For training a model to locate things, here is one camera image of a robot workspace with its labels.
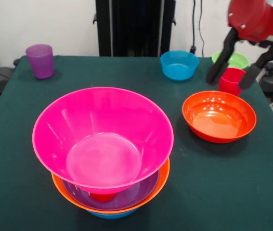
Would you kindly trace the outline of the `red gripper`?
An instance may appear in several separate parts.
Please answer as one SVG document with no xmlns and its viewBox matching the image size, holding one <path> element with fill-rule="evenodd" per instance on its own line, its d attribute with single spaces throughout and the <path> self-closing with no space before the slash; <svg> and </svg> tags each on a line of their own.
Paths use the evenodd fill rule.
<svg viewBox="0 0 273 231">
<path fill-rule="evenodd" d="M 273 0 L 232 0 L 228 6 L 228 24 L 232 27 L 223 42 L 223 49 L 207 74 L 206 82 L 214 86 L 228 67 L 228 60 L 240 39 L 255 43 L 273 43 Z M 239 87 L 248 89 L 266 64 L 273 60 L 273 45 L 253 63 Z"/>
</svg>

